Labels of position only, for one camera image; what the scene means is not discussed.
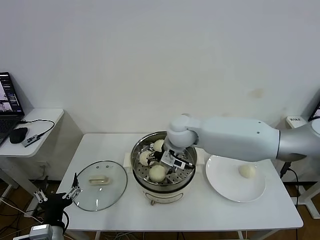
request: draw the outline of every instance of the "pot handle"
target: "pot handle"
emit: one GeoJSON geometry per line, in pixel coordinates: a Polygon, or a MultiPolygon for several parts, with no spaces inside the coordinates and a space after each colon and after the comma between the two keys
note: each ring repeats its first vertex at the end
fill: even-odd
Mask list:
{"type": "Polygon", "coordinates": [[[123,161],[123,167],[126,170],[127,173],[132,173],[132,167],[131,167],[131,161],[130,161],[130,153],[125,153],[124,155],[124,161],[123,161]]]}

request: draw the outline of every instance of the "cable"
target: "cable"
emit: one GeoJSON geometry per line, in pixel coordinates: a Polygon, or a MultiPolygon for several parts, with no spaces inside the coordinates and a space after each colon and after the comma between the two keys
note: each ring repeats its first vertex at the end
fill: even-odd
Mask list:
{"type": "Polygon", "coordinates": [[[107,235],[107,234],[105,234],[104,231],[102,231],[101,234],[102,234],[103,236],[106,236],[106,237],[112,237],[112,238],[114,238],[115,236],[117,236],[118,233],[115,232],[115,235],[107,235]]]}
{"type": "Polygon", "coordinates": [[[65,233],[66,230],[67,230],[67,228],[68,228],[68,226],[69,226],[69,221],[70,221],[70,219],[69,219],[68,214],[67,214],[65,211],[63,211],[63,214],[64,214],[65,217],[66,217],[66,225],[65,225],[65,227],[64,227],[64,229],[63,229],[63,233],[65,233]]]}
{"type": "Polygon", "coordinates": [[[73,238],[71,238],[71,237],[69,237],[69,236],[67,236],[67,235],[65,235],[65,234],[63,234],[63,236],[65,236],[65,237],[68,238],[68,239],[74,240],[73,238]]]}
{"type": "Polygon", "coordinates": [[[20,211],[21,213],[23,213],[23,214],[25,214],[25,215],[28,215],[30,218],[33,218],[34,220],[36,220],[37,222],[39,222],[39,223],[42,224],[42,222],[41,222],[40,220],[38,220],[37,218],[35,218],[34,216],[31,216],[31,215],[29,215],[28,213],[20,210],[19,208],[10,205],[9,203],[7,203],[6,201],[4,201],[3,199],[0,199],[0,201],[2,201],[3,203],[7,204],[8,206],[10,206],[10,207],[12,207],[12,208],[14,208],[14,209],[16,209],[16,210],[18,210],[18,211],[20,211]]]}
{"type": "Polygon", "coordinates": [[[129,233],[130,236],[134,237],[134,239],[136,240],[140,240],[139,238],[137,238],[133,233],[129,233]]]}
{"type": "Polygon", "coordinates": [[[120,238],[120,237],[122,237],[122,236],[125,236],[125,235],[128,235],[128,234],[131,234],[131,233],[132,233],[132,231],[125,232],[125,233],[123,233],[123,232],[119,232],[119,233],[115,236],[115,238],[114,238],[113,240],[116,240],[117,238],[120,238]]]}
{"type": "MultiPolygon", "coordinates": [[[[6,198],[4,196],[0,196],[0,198],[3,198],[3,199],[6,199],[7,201],[11,202],[13,205],[15,205],[16,207],[18,207],[17,204],[15,204],[13,201],[11,201],[9,198],[6,198]]],[[[18,216],[20,215],[21,213],[18,213],[18,214],[2,214],[0,213],[0,216],[18,216]]]]}
{"type": "Polygon", "coordinates": [[[36,178],[35,180],[32,180],[31,183],[34,183],[35,181],[39,180],[39,179],[42,179],[45,175],[46,175],[46,167],[45,165],[41,165],[40,166],[41,168],[43,168],[43,172],[42,172],[42,175],[38,178],[36,178]]]}
{"type": "Polygon", "coordinates": [[[36,224],[37,224],[37,223],[34,223],[34,224],[32,224],[32,225],[30,225],[30,226],[27,226],[27,227],[25,227],[25,228],[23,228],[23,229],[21,229],[21,230],[18,230],[18,231],[15,231],[15,232],[10,233],[10,234],[8,234],[8,235],[5,235],[5,236],[1,237],[0,240],[1,240],[1,239],[5,239],[6,237],[8,237],[8,236],[10,236],[10,235],[19,233],[19,232],[21,232],[21,231],[23,231],[23,230],[26,230],[27,228],[30,228],[30,227],[32,227],[32,226],[34,226],[34,225],[36,225],[36,224]]]}
{"type": "MultiPolygon", "coordinates": [[[[298,179],[298,175],[291,168],[288,168],[288,171],[293,172],[294,175],[295,175],[295,179],[296,179],[296,203],[295,203],[295,208],[299,213],[299,210],[298,210],[298,203],[299,203],[299,179],[298,179]]],[[[298,228],[295,229],[295,239],[298,240],[298,228]]]]}
{"type": "MultiPolygon", "coordinates": [[[[28,212],[33,212],[33,211],[35,211],[35,210],[37,210],[37,209],[28,210],[28,211],[25,211],[25,212],[28,213],[28,212]]],[[[12,216],[19,216],[19,215],[21,215],[21,214],[22,214],[22,212],[19,212],[19,213],[17,213],[17,214],[2,214],[2,213],[0,213],[0,216],[12,217],[12,216]]]]}
{"type": "MultiPolygon", "coordinates": [[[[32,199],[33,199],[33,197],[31,197],[31,198],[29,199],[29,201],[26,202],[26,204],[25,204],[25,205],[23,206],[23,208],[22,208],[23,211],[26,210],[27,206],[30,204],[30,202],[32,201],[32,199]]],[[[17,228],[18,230],[19,230],[19,222],[20,222],[20,220],[21,220],[21,217],[22,217],[22,214],[18,217],[18,221],[16,222],[16,228],[17,228]]],[[[19,236],[20,236],[20,232],[17,232],[15,236],[16,236],[16,237],[19,237],[19,236]]]]}
{"type": "MultiPolygon", "coordinates": [[[[17,204],[15,204],[13,201],[11,201],[9,198],[6,198],[4,196],[0,196],[0,198],[2,199],[6,199],[7,201],[11,202],[13,205],[15,205],[16,207],[18,207],[17,204]]],[[[8,225],[8,226],[4,226],[3,228],[0,229],[0,235],[3,234],[5,231],[7,231],[8,229],[16,229],[19,230],[17,227],[13,227],[13,224],[15,223],[15,221],[17,221],[19,219],[19,215],[16,216],[16,218],[8,225]]]]}
{"type": "Polygon", "coordinates": [[[53,123],[53,125],[46,131],[38,134],[38,138],[40,138],[42,135],[46,134],[47,132],[49,132],[51,129],[54,128],[55,126],[55,122],[54,121],[51,121],[51,120],[46,120],[46,119],[37,119],[37,120],[32,120],[32,121],[26,121],[26,120],[22,120],[22,121],[19,121],[18,124],[28,124],[28,123],[34,123],[34,122],[38,122],[38,121],[41,121],[41,122],[50,122],[50,123],[53,123]]]}
{"type": "Polygon", "coordinates": [[[107,235],[107,234],[105,234],[104,232],[101,232],[101,234],[104,236],[104,239],[105,239],[105,240],[110,240],[110,239],[107,238],[107,237],[115,237],[115,236],[107,235]]]}

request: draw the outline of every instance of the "computer mouse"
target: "computer mouse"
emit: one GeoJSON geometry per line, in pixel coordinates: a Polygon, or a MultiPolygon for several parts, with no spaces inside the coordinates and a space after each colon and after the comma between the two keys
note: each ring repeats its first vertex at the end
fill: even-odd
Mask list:
{"type": "Polygon", "coordinates": [[[20,127],[12,130],[9,135],[10,143],[12,144],[21,143],[23,140],[25,140],[27,132],[28,132],[27,127],[20,127]]]}

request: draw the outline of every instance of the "pot lid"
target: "pot lid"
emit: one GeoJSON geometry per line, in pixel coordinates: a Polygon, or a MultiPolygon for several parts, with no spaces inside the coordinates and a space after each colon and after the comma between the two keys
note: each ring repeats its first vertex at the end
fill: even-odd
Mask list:
{"type": "Polygon", "coordinates": [[[100,211],[115,204],[127,187],[126,170],[114,161],[97,161],[77,176],[81,192],[73,200],[81,209],[100,211]]]}

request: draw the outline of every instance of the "laptop screen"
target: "laptop screen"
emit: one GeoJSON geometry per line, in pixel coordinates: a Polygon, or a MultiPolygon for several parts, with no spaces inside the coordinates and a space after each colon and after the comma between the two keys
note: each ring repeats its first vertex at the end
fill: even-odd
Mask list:
{"type": "Polygon", "coordinates": [[[23,114],[9,73],[0,72],[0,114],[23,114]]]}

